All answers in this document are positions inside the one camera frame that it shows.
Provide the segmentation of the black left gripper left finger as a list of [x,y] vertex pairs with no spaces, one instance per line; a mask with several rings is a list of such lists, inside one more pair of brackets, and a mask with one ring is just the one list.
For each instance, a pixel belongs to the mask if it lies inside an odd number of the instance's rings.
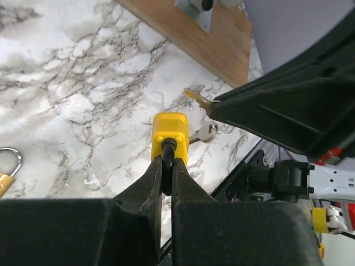
[[114,198],[1,201],[2,265],[157,265],[161,157]]

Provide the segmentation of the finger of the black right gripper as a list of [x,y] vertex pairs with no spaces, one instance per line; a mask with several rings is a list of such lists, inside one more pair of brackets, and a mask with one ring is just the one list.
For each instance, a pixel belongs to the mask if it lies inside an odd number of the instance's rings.
[[354,45],[219,96],[209,116],[317,161],[354,156]]

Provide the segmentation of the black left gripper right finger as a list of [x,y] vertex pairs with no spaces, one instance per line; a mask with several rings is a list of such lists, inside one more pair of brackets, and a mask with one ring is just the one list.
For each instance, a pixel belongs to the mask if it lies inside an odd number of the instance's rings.
[[177,158],[172,175],[173,265],[320,265],[310,223],[283,202],[218,202]]

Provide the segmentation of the yellow padlock keys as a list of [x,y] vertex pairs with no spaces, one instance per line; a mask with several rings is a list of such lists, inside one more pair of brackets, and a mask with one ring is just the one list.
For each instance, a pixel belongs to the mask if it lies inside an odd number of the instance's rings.
[[[219,102],[208,100],[207,98],[203,97],[202,95],[190,88],[185,88],[184,92],[188,97],[196,100],[199,103],[199,106],[203,108],[206,113],[210,111],[211,107],[213,106],[213,103]],[[201,127],[190,136],[189,144],[191,145],[196,142],[209,142],[215,137],[217,131],[218,126],[216,122],[204,121]]]

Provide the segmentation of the brass padlock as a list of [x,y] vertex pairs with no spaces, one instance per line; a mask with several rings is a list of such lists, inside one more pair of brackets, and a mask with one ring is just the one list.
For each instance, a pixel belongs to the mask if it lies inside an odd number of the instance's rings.
[[12,147],[1,147],[1,197],[3,197],[16,180],[16,174],[23,165],[22,154]]

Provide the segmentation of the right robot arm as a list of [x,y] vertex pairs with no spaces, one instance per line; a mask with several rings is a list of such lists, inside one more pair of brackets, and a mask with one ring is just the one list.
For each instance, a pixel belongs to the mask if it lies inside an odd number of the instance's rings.
[[354,157],[354,43],[321,43],[267,75],[215,98],[208,115],[307,157],[263,166],[264,151],[235,167],[213,196],[247,201],[255,192],[296,202],[315,194],[316,166]]

